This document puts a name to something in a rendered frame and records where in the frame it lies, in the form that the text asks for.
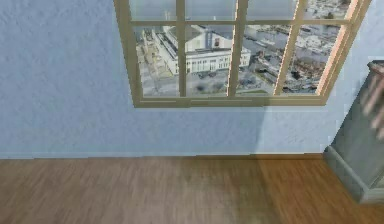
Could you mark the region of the tan framed window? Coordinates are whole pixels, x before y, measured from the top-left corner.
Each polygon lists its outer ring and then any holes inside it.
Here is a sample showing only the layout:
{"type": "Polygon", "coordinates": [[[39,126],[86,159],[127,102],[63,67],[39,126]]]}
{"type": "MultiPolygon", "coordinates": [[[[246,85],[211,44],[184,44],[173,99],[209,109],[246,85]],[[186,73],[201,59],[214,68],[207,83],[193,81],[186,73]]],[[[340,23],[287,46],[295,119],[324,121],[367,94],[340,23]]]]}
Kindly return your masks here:
{"type": "Polygon", "coordinates": [[[137,108],[323,106],[372,0],[113,0],[137,108]]]}

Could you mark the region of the grey cupboard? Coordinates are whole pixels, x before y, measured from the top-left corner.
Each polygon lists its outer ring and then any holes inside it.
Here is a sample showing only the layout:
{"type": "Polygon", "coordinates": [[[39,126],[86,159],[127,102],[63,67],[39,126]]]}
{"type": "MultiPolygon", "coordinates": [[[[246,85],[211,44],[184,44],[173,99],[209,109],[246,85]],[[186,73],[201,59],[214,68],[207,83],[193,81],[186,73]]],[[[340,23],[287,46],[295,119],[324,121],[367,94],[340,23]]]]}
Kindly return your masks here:
{"type": "Polygon", "coordinates": [[[384,204],[384,60],[373,60],[368,68],[323,157],[357,203],[384,204]]]}

